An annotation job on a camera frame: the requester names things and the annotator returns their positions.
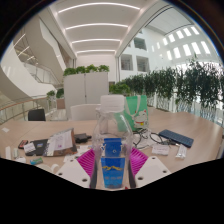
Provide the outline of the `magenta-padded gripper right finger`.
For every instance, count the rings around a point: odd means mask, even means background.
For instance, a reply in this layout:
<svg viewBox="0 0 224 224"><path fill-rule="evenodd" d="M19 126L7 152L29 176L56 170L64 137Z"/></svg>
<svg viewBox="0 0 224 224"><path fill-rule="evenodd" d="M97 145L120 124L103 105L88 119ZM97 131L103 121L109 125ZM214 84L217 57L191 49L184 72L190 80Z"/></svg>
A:
<svg viewBox="0 0 224 224"><path fill-rule="evenodd" d="M131 150L128 169L131 188L143 187L170 174L158 157L148 157L136 148Z"/></svg>

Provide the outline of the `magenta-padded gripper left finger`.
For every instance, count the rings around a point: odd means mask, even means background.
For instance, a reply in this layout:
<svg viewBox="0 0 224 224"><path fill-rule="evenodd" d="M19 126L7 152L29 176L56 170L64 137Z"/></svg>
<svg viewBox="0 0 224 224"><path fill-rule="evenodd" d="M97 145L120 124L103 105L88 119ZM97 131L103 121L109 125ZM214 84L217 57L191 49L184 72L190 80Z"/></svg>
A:
<svg viewBox="0 0 224 224"><path fill-rule="evenodd" d="M78 159L70 159L56 175L81 187L95 189L97 171L95 170L94 150L88 150Z"/></svg>

